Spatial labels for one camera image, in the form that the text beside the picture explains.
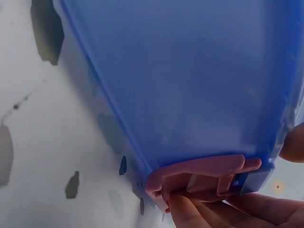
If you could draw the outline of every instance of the pink clip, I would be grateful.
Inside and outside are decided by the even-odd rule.
[[[169,213],[171,192],[186,190],[202,202],[221,201],[240,193],[240,187],[232,186],[236,174],[257,170],[261,164],[259,158],[245,159],[242,154],[183,161],[152,172],[145,190],[163,213]]]

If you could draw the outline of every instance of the blue plastic bin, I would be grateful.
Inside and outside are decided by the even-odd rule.
[[[242,154],[262,166],[234,184],[259,190],[303,98],[302,0],[61,3],[144,180]]]

